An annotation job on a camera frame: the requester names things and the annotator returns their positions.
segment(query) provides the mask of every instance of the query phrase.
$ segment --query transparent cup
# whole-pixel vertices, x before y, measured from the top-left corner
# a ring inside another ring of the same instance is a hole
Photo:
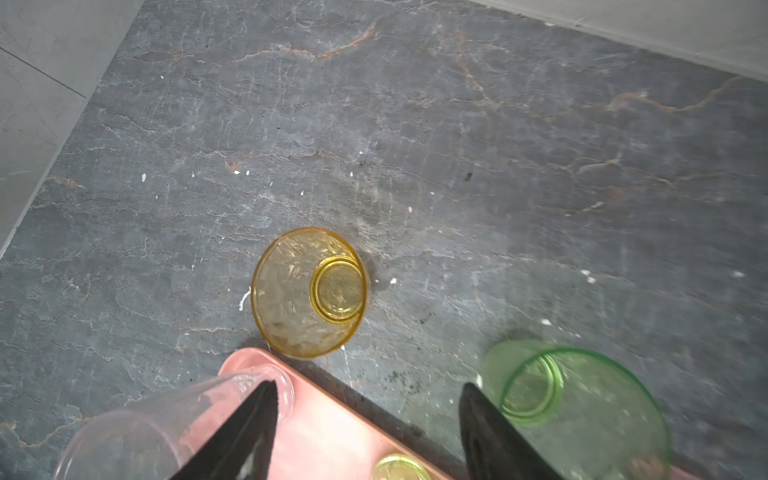
[[[480,388],[571,480],[665,480],[671,440],[640,381],[599,353],[536,340],[494,346]]]
[[[429,480],[429,472],[413,458],[395,453],[379,460],[370,480]]]
[[[278,428],[293,385],[273,365],[218,376],[92,419],[74,436],[54,480],[164,480],[184,466],[261,382],[277,384]]]
[[[262,336],[296,358],[341,347],[362,321],[370,292],[357,252],[340,235],[318,227],[291,230],[267,247],[251,287]]]

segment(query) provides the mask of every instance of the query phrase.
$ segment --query marble floor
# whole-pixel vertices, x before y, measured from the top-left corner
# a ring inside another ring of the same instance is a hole
[[[521,336],[629,368],[675,464],[763,477],[767,131],[764,83],[479,5],[146,0],[0,260],[0,478],[266,348],[241,300],[306,225],[378,282],[293,365],[455,477],[461,386]]]
[[[0,2],[0,257],[139,7]]]

